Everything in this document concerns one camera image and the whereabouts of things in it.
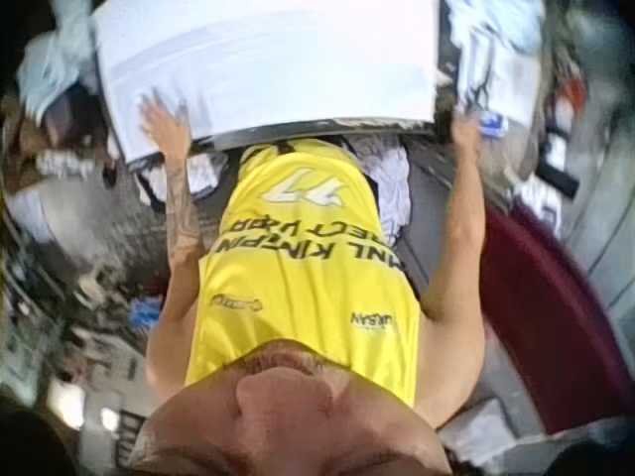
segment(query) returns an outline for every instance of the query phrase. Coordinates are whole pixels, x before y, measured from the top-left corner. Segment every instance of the yellow jersey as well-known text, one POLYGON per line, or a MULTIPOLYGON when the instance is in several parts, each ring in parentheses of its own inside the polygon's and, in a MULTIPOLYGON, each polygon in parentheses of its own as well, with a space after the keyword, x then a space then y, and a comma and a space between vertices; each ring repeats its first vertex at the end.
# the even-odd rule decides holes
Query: yellow jersey
POLYGON ((415 398, 420 306, 356 159, 316 139, 251 148, 199 264, 187 384, 291 339, 415 398))

